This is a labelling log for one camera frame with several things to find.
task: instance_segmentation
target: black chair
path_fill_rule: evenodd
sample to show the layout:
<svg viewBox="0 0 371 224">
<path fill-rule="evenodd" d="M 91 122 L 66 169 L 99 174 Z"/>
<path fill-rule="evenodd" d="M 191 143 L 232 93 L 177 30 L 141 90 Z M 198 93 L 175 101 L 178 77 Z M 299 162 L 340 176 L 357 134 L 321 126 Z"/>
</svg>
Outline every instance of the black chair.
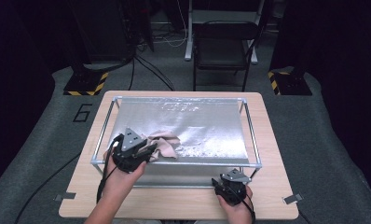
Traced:
<svg viewBox="0 0 371 224">
<path fill-rule="evenodd" d="M 253 49 L 267 24 L 271 7 L 272 0 L 265 0 L 258 24 L 250 21 L 207 21 L 197 27 L 193 48 L 194 91 L 197 86 L 241 87 L 244 91 Z M 214 70 L 214 73 L 197 77 L 199 70 Z M 234 71 L 234 74 L 231 76 L 219 71 Z M 238 71 L 244 71 L 244 77 L 237 76 Z"/>
</svg>

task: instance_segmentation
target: wooden table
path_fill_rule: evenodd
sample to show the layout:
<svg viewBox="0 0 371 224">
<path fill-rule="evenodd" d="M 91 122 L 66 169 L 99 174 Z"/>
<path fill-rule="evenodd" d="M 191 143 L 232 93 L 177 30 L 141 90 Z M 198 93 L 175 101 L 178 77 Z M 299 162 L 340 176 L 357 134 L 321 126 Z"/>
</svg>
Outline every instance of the wooden table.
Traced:
<svg viewBox="0 0 371 224">
<path fill-rule="evenodd" d="M 295 203 L 286 204 L 282 198 L 293 194 L 282 163 L 268 113 L 262 96 L 255 92 L 200 92 L 200 91 L 108 91 L 101 102 L 86 144 L 79 158 L 67 192 L 76 194 L 74 199 L 63 199 L 62 217 L 87 217 L 95 206 L 96 192 L 101 174 L 90 164 L 97 146 L 104 120 L 114 96 L 157 97 L 227 97 L 247 100 L 254 134 L 263 168 L 249 184 L 254 192 L 253 202 L 257 219 L 294 219 L 298 216 Z M 241 114 L 242 122 L 247 122 Z M 110 119 L 106 131 L 111 132 L 115 119 Z M 109 136 L 103 138 L 108 142 Z M 249 153 L 252 140 L 245 136 Z M 250 175 L 253 170 L 245 169 Z M 139 219 L 225 219 L 213 189 L 133 189 L 116 217 Z"/>
</svg>

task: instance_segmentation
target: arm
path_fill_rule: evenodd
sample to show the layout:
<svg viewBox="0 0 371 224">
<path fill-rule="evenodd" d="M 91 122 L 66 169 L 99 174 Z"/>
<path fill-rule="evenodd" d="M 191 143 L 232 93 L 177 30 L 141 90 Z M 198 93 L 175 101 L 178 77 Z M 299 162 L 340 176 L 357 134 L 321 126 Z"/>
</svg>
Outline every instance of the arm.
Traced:
<svg viewBox="0 0 371 224">
<path fill-rule="evenodd" d="M 144 173 L 145 165 L 146 162 L 144 161 L 133 173 L 127 174 L 116 169 L 116 165 L 110 155 L 107 170 L 109 172 L 113 169 L 115 170 L 109 178 L 107 178 L 106 185 L 103 189 L 103 196 L 98 204 L 96 204 L 85 223 L 111 224 L 119 207 L 131 192 L 134 183 Z"/>
<path fill-rule="evenodd" d="M 249 186 L 246 186 L 246 191 L 247 195 L 252 198 L 253 192 Z M 224 211 L 226 211 L 227 219 L 230 224 L 252 223 L 252 215 L 249 209 L 247 209 L 243 203 L 231 206 L 227 204 L 226 200 L 224 200 L 224 198 L 220 195 L 217 195 L 217 199 L 221 207 L 223 207 Z M 244 199 L 244 201 L 253 209 L 253 205 L 247 197 Z"/>
</svg>

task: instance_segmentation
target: gray carpet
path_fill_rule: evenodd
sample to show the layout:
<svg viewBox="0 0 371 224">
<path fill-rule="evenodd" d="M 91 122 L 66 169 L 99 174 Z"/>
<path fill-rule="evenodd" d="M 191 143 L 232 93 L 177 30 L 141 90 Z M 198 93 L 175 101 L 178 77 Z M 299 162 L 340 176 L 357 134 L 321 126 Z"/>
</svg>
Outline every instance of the gray carpet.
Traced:
<svg viewBox="0 0 371 224">
<path fill-rule="evenodd" d="M 260 92 L 265 100 L 293 192 L 301 193 L 305 198 L 298 203 L 298 208 L 311 223 L 371 223 L 371 191 L 330 126 L 316 79 L 305 76 L 312 96 L 274 95 L 267 72 L 275 39 L 274 34 L 263 34 L 257 49 L 259 63 L 251 67 L 246 91 Z M 159 43 L 155 47 L 155 52 L 146 49 L 138 51 L 138 55 L 158 67 L 177 91 L 192 91 L 192 62 L 184 61 L 186 44 L 175 48 Z M 108 65 L 112 64 L 95 64 L 92 67 Z M 56 90 L 47 109 L 0 179 L 0 223 L 13 223 L 31 194 L 82 149 L 104 93 L 127 90 L 131 82 L 131 68 L 130 63 L 110 72 L 102 92 L 97 96 L 64 96 L 62 89 L 72 70 L 66 68 L 53 74 Z M 131 89 L 169 90 L 138 62 L 135 63 Z M 83 107 L 90 111 L 87 121 L 73 122 L 83 104 L 92 104 Z M 61 203 L 53 200 L 57 194 L 66 191 L 76 161 L 72 161 L 37 192 L 19 223 L 84 221 L 60 217 Z M 296 224 L 307 221 L 300 216 L 291 221 L 261 220 L 258 223 Z"/>
</svg>

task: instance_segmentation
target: pink cloth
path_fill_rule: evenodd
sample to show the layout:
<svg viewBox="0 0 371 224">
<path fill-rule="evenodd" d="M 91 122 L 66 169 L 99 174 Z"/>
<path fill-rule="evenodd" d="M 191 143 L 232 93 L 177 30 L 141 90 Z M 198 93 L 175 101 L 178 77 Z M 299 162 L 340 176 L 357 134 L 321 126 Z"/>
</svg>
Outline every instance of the pink cloth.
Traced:
<svg viewBox="0 0 371 224">
<path fill-rule="evenodd" d="M 157 144 L 157 147 L 151 155 L 150 161 L 158 160 L 159 154 L 162 157 L 172 157 L 177 159 L 177 154 L 174 149 L 180 145 L 180 139 L 174 133 L 161 130 L 151 133 L 147 137 L 147 145 L 142 147 L 139 151 L 142 151 L 144 148 L 154 144 Z"/>
</svg>

